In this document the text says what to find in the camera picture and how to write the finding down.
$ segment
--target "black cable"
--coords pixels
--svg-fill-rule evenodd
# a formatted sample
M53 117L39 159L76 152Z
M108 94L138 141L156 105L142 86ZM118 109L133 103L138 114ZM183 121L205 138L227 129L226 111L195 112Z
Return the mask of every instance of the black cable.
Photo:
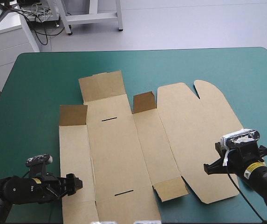
M57 34L47 34L47 36L58 36L61 32L63 32L65 28L63 28L59 33Z
M235 186L235 188L239 191L239 193L242 195L242 197L244 198L244 200L247 202L247 204L250 206L250 208L255 212L255 214L260 218L260 220L262 222L265 222L265 220L262 218L262 216L259 215L259 213L257 212L257 210L253 207L253 205L249 202L249 200L245 197L245 195L243 194L243 192L240 190L240 188L236 185L235 181L232 179L229 171L228 171L228 167L226 166L226 172L228 177L230 178L231 182L233 183L233 185Z
M3 5L3 7L5 7L6 9L8 9L8 10L10 10L10 11L13 11L13 12L16 12L16 13L22 15L22 16L25 18L25 20L29 22L30 26L32 27L32 30L35 32L35 35L36 35L38 41L39 41L42 45L47 45L47 44L48 44L48 38L47 38L47 33L46 33L46 29L45 29L45 27L44 27L44 24L43 24L43 28L44 28L44 32L45 32L45 36L46 36L46 43L43 43L43 42L40 40L40 38L38 37L37 32L36 32L35 28L33 27L31 21L30 21L24 14L28 14L28 15L32 15L32 16L34 16L34 17L35 17L35 20L36 20L36 18L37 18L37 19L40 21L40 23L42 23L42 21L40 20L40 18L39 18L37 15L35 15L34 13L30 13L30 12L23 11L23 10L18 10L18 11L17 11L17 10L13 10L13 9L11 9L11 8L9 8L9 7L6 7L5 5Z
M26 173L22 176L22 178L25 178L26 175L27 175L29 172L30 172L30 171L26 172Z

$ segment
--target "cardboard flap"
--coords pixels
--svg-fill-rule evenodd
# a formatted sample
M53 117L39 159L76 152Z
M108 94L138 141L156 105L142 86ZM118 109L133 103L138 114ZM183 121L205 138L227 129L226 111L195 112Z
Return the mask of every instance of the cardboard flap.
M61 105L60 126L85 125L88 106L86 105Z
M175 179L156 183L153 187L162 202L188 194L181 176Z
M121 71L100 73L78 81L84 102L126 94Z
M195 84L200 99L183 83L159 87L157 109L181 175L202 202L212 203L238 191L227 175L207 175L203 164L216 161L215 142L242 125L214 85Z
M140 113L157 108L153 92L145 92L133 96L133 113Z

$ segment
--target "yellow label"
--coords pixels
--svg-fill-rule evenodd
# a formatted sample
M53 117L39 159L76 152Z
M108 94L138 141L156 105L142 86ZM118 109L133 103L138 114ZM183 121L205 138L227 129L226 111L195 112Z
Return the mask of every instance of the yellow label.
M265 165L261 162L254 162L252 164L250 164L246 170L248 170L250 173L253 172L256 168L258 167L264 167Z
M37 184L41 184L41 180L39 180L38 178L32 178Z

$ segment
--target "box flap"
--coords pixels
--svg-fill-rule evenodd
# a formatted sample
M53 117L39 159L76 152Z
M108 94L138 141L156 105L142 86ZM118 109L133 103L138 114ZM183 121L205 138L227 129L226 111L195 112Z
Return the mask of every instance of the box flap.
M153 92L145 92L133 96L133 112L139 113L143 111L148 111L155 109L156 101Z
M203 164L217 160L215 142L242 125L214 85L198 80L195 87L199 98L184 83L159 87L157 109L181 175L202 202L212 203L238 191L227 175L207 175Z
M61 105L60 126L85 125L87 117L86 105Z
M188 194L181 176L175 179L156 183L153 187L162 202Z
M84 102L126 94L121 71L80 78Z
M135 113L133 118L151 183L161 200L188 194L157 109Z

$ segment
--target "metal frame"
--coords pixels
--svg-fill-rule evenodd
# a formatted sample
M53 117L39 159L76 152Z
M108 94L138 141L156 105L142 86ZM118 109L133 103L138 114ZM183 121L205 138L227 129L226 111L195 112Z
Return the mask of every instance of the metal frame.
M123 31L122 11L120 0L116 0L116 13L98 13L98 0L90 0L89 14L68 15L63 0L56 0L66 33L71 35L71 25L87 24L106 21L118 21L119 30Z

